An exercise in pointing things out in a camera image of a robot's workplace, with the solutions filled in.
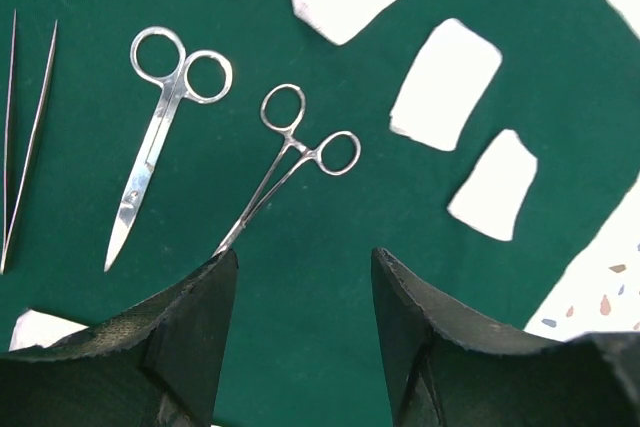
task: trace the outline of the metal tool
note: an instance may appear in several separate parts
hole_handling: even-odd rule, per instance
[[[12,126],[13,126],[13,89],[15,82],[15,62],[16,62],[16,30],[18,24],[17,12],[13,12],[13,30],[11,34],[11,57],[9,61],[9,84],[7,86],[7,110],[5,114],[4,124],[4,164],[3,164],[3,230],[2,230],[2,259],[0,260],[0,275],[4,273],[9,255],[11,251],[12,240],[16,236],[16,228],[19,222],[22,199],[25,195],[26,183],[33,165],[35,164],[38,143],[40,140],[40,132],[42,130],[42,119],[47,104],[47,96],[49,93],[49,85],[51,84],[51,72],[53,70],[53,59],[56,51],[56,38],[58,33],[58,21],[53,27],[53,36],[51,38],[51,46],[49,47],[49,57],[47,58],[47,66],[44,72],[44,81],[42,90],[40,91],[40,100],[36,116],[33,120],[31,128],[31,136],[27,145],[27,154],[22,167],[22,175],[20,177],[20,185],[18,194],[13,198],[13,169],[11,165],[12,154]]]
[[[175,70],[164,77],[156,77],[145,72],[138,63],[138,48],[140,44],[152,35],[160,35],[168,38],[178,49],[178,65]],[[108,272],[118,253],[122,249],[133,222],[138,215],[142,199],[147,191],[151,176],[156,168],[160,151],[169,133],[169,127],[173,122],[178,105],[182,99],[189,99],[198,104],[212,104],[222,99],[231,89],[233,71],[231,63],[221,54],[213,50],[198,50],[187,57],[184,45],[180,38],[164,27],[149,27],[140,32],[131,44],[131,65],[136,73],[143,79],[159,86],[162,91],[160,100],[153,113],[151,123],[142,141],[142,146],[133,165],[133,170],[127,181],[127,185],[120,200],[118,215],[111,232],[109,248],[104,271]],[[197,94],[189,83],[189,69],[193,63],[201,58],[215,60],[220,64],[224,72],[224,85],[222,90],[213,97],[203,97]]]
[[[284,89],[293,90],[298,95],[300,99],[300,110],[298,111],[298,116],[290,125],[285,127],[278,127],[277,125],[274,125],[269,120],[267,116],[267,105],[269,104],[269,101],[271,100],[271,98],[276,92],[279,92]],[[224,252],[225,250],[231,247],[231,244],[235,242],[235,240],[238,238],[240,233],[245,229],[249,221],[253,218],[254,215],[256,215],[256,213],[260,210],[260,208],[273,196],[273,194],[276,193],[276,191],[282,186],[282,184],[284,184],[294,174],[294,172],[298,170],[306,162],[312,160],[316,163],[316,165],[320,168],[322,172],[324,172],[327,175],[337,177],[349,172],[356,165],[356,163],[358,162],[358,159],[360,159],[360,153],[362,151],[360,139],[358,139],[358,137],[356,137],[355,134],[347,130],[334,132],[329,137],[327,137],[315,149],[310,149],[309,147],[304,145],[302,142],[298,141],[293,135],[298,125],[300,125],[300,122],[302,122],[302,118],[304,117],[306,106],[307,106],[307,101],[306,101],[304,92],[302,92],[302,89],[300,87],[293,84],[279,85],[278,87],[273,89],[271,92],[269,92],[267,96],[264,98],[264,100],[262,101],[262,105],[260,106],[260,118],[262,119],[262,122],[269,129],[282,135],[284,137],[284,142],[282,144],[282,148],[280,149],[280,152],[278,153],[275,160],[273,161],[273,164],[271,164],[271,167],[267,171],[267,174],[262,179],[262,182],[260,182],[260,185],[258,186],[258,189],[253,194],[253,197],[251,197],[249,204],[244,209],[244,211],[242,212],[242,215],[240,215],[240,218],[233,225],[229,233],[222,240],[222,242],[220,243],[216,251],[213,253],[212,257],[215,257],[217,254]],[[353,154],[353,158],[345,167],[338,170],[332,170],[331,168],[327,167],[327,165],[324,163],[324,160],[322,159],[322,154],[324,152],[324,149],[326,149],[329,146],[329,144],[333,142],[335,139],[337,139],[338,137],[347,137],[349,140],[351,140],[355,151]],[[266,194],[264,194],[264,196],[262,196],[262,198],[260,198],[260,195],[262,194],[265,187],[267,186],[267,183],[273,176],[273,172],[275,171],[276,167],[278,166],[278,164],[286,154],[287,150],[289,150],[290,148],[296,149],[298,152],[300,152],[300,154],[302,154],[302,157],[300,157],[300,159],[293,165],[293,167],[291,167],[291,169],[289,169],[289,171],[286,174],[284,174],[282,178],[278,180],[274,184],[274,186],[271,187],[271,189],[269,189],[269,191],[267,191]]]

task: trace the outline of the black plastic part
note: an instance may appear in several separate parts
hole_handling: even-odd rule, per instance
[[[237,269],[228,251],[100,325],[0,355],[0,425],[209,427]]]
[[[372,255],[394,426],[640,425],[640,334],[559,343],[490,319]]]

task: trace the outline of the surgical scissors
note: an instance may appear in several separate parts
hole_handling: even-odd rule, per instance
[[[27,144],[27,154],[24,160],[24,166],[22,167],[22,175],[20,177],[20,185],[18,187],[18,194],[15,199],[12,199],[12,187],[13,179],[11,178],[11,152],[12,152],[12,125],[13,125],[13,87],[15,81],[15,57],[16,57],[16,31],[18,23],[18,14],[13,12],[13,30],[11,34],[11,54],[9,61],[9,85],[7,87],[7,111],[5,113],[4,124],[4,163],[3,163],[3,230],[2,230],[2,260],[0,260],[0,275],[2,275],[7,267],[9,260],[10,249],[12,246],[11,241],[16,236],[16,228],[20,217],[22,199],[25,194],[26,184],[29,177],[29,172],[35,164],[35,156],[37,156],[38,142],[40,140],[40,133],[42,130],[42,121],[44,119],[44,112],[47,106],[47,97],[49,94],[49,86],[51,84],[51,74],[53,71],[53,61],[56,52],[56,39],[58,34],[58,21],[55,22],[53,27],[53,35],[51,37],[51,45],[49,47],[49,56],[47,57],[47,66],[44,71],[44,80],[42,82],[42,89],[40,91],[40,99],[38,100],[38,107],[36,109],[36,115],[31,127],[31,135],[29,137],[29,143]]]
[[[298,95],[298,98],[300,100],[300,110],[298,111],[298,116],[290,125],[285,127],[279,127],[273,124],[269,120],[269,117],[267,115],[267,106],[269,105],[269,101],[271,100],[273,95],[276,92],[279,92],[284,89],[293,90]],[[271,92],[269,92],[267,96],[264,98],[264,100],[262,101],[262,105],[260,106],[260,118],[262,119],[262,122],[269,129],[282,135],[284,137],[284,142],[282,143],[282,148],[280,149],[280,152],[278,153],[275,160],[273,161],[273,164],[271,164],[271,167],[267,171],[267,174],[262,179],[262,182],[260,182],[258,189],[255,191],[255,193],[251,197],[249,204],[245,207],[244,211],[242,212],[242,214],[240,215],[236,223],[233,225],[229,233],[222,240],[218,248],[215,250],[212,257],[215,257],[219,253],[224,252],[231,247],[233,242],[235,242],[235,240],[245,229],[249,221],[260,210],[260,208],[273,196],[273,194],[276,193],[276,191],[282,186],[282,184],[284,184],[295,173],[295,171],[298,170],[306,162],[309,162],[310,160],[312,160],[316,163],[316,165],[320,168],[322,172],[324,172],[327,175],[337,177],[349,172],[360,159],[360,153],[362,151],[360,139],[358,139],[358,137],[355,134],[347,130],[334,132],[325,140],[323,140],[320,143],[320,145],[315,149],[310,149],[309,147],[304,145],[302,142],[297,140],[294,137],[294,134],[295,134],[296,128],[298,127],[298,125],[300,125],[300,122],[302,122],[302,119],[304,117],[304,113],[306,110],[306,106],[307,106],[307,101],[306,101],[304,92],[300,87],[293,84],[279,85],[278,87],[274,88]],[[347,165],[345,165],[341,169],[333,170],[327,167],[327,164],[325,164],[322,158],[322,154],[324,153],[324,149],[326,149],[329,146],[329,144],[331,144],[331,142],[333,142],[338,137],[347,137],[353,143],[354,154],[353,154],[353,157],[351,158],[351,161],[349,161]],[[260,198],[260,195],[264,191],[267,183],[273,176],[273,172],[275,171],[276,167],[278,166],[278,164],[280,163],[280,161],[282,160],[282,158],[290,148],[296,149],[298,152],[300,152],[300,154],[302,154],[302,156],[293,165],[293,167],[291,167],[289,171],[286,174],[284,174],[280,178],[280,180],[278,180],[274,184],[274,186],[271,187],[271,189],[269,189],[267,193],[264,194],[264,196],[262,196],[262,198]]]
[[[156,77],[148,74],[140,67],[138,62],[138,48],[140,44],[152,35],[160,35],[168,38],[178,49],[178,65],[172,73],[164,77]],[[142,146],[140,147],[140,151],[133,165],[133,170],[131,171],[129,180],[127,180],[124,194],[122,194],[120,200],[118,214],[107,249],[107,259],[104,266],[105,272],[108,272],[113,265],[131,231],[180,101],[186,98],[198,104],[212,104],[227,95],[231,89],[233,80],[231,63],[224,56],[213,50],[198,50],[187,57],[180,38],[174,32],[164,27],[149,27],[140,32],[131,44],[130,58],[133,70],[144,80],[159,86],[162,90],[158,105],[153,113],[151,123],[144,136]],[[201,58],[215,60],[220,64],[224,72],[224,85],[222,90],[213,97],[203,97],[197,94],[189,83],[189,69],[195,61]]]

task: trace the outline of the green cloth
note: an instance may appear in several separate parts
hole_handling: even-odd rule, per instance
[[[522,327],[640,167],[640,43],[605,0],[399,0],[343,47],[295,18],[290,0],[0,0],[5,60],[13,8],[19,145],[56,18],[60,30],[39,163],[14,262],[0,279],[6,345],[28,307],[97,323],[200,266],[280,148],[258,115],[272,87],[304,89],[303,142],[343,129],[360,136],[351,173],[332,178],[305,165],[234,245],[240,275],[216,406],[223,425],[389,425],[371,248],[390,249],[446,293]],[[388,113],[419,48],[449,17],[504,61],[458,149],[442,153],[392,134]],[[104,275],[118,202],[159,95],[129,63],[131,41],[151,25],[174,30],[188,52],[227,56],[234,85],[213,106],[183,102],[129,240]],[[142,61],[168,72],[174,58],[159,41],[145,45]],[[197,67],[194,84],[213,93],[220,80],[214,87],[206,76],[216,69]],[[511,243],[445,210],[503,128],[539,159]]]

